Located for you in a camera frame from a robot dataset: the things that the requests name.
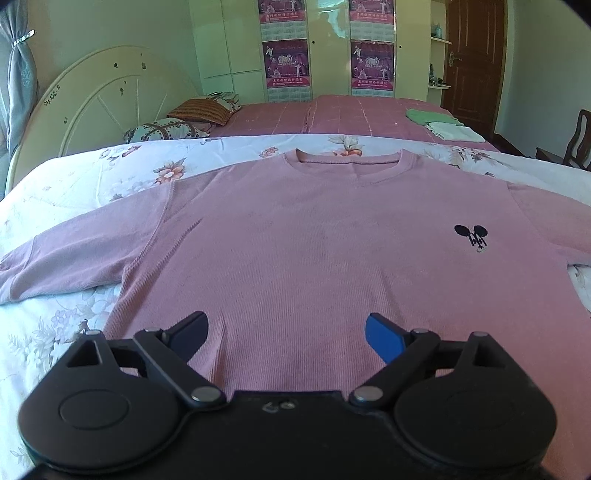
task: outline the embroidered logo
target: embroidered logo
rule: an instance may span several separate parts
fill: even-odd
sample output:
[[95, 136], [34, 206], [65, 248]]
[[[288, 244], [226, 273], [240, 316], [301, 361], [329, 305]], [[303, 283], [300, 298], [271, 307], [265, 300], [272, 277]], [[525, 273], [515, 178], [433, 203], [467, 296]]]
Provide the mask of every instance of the embroidered logo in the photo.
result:
[[484, 240], [488, 235], [488, 230], [483, 226], [476, 225], [474, 231], [471, 232], [467, 226], [456, 225], [455, 230], [458, 235], [468, 237], [468, 240], [470, 240], [473, 247], [476, 247], [478, 253], [483, 252], [488, 248], [488, 245]]

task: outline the sweater sleeve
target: sweater sleeve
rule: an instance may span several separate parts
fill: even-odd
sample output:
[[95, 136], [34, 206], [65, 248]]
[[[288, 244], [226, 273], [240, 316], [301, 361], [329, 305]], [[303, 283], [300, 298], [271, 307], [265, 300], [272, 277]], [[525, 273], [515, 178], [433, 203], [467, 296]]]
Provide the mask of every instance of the sweater sleeve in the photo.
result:
[[591, 207], [535, 187], [508, 187], [535, 229], [569, 265], [591, 265]]
[[35, 236], [0, 261], [0, 304], [122, 280], [157, 229], [171, 184], [144, 190]]

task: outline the wooden chair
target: wooden chair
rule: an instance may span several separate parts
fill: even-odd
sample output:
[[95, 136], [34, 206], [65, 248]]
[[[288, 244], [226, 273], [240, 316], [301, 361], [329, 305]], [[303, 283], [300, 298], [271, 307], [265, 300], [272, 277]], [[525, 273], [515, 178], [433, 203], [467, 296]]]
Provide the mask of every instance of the wooden chair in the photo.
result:
[[[583, 131], [583, 118], [586, 120], [585, 131], [581, 139], [581, 132]], [[580, 140], [577, 152], [574, 154], [574, 148]], [[582, 168], [587, 171], [591, 171], [591, 164], [584, 166], [585, 162], [589, 159], [591, 153], [591, 112], [588, 110], [581, 110], [579, 112], [579, 119], [577, 120], [577, 128], [574, 131], [572, 140], [566, 147], [566, 153], [564, 158], [560, 158], [547, 150], [542, 148], [536, 148], [537, 152], [535, 157], [539, 160], [551, 161], [553, 163], [561, 163], [569, 167]]]

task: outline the white wall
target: white wall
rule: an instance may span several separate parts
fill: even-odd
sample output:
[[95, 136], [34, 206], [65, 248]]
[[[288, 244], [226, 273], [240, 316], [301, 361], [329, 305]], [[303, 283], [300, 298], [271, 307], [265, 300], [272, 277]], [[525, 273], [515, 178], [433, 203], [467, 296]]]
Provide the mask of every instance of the white wall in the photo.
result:
[[505, 76], [503, 79], [503, 90], [501, 93], [501, 103], [499, 105], [499, 115], [496, 118], [495, 132], [501, 133], [505, 129], [509, 95], [511, 91], [511, 77], [513, 75], [513, 61], [515, 52], [515, 1], [507, 0], [507, 48], [505, 53]]
[[201, 91], [188, 0], [29, 0], [29, 27], [42, 92], [76, 60], [118, 45], [153, 49]]
[[591, 109], [591, 29], [561, 0], [515, 0], [515, 56], [499, 133], [525, 155], [560, 156]]

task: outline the door handle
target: door handle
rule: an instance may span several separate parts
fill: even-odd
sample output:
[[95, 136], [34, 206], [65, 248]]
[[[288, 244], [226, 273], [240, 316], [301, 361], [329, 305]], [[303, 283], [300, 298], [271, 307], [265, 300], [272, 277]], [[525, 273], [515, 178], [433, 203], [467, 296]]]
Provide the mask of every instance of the door handle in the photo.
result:
[[460, 57], [456, 56], [454, 54], [454, 52], [450, 52], [449, 54], [449, 66], [453, 67], [453, 64], [456, 62], [456, 60], [461, 60]]

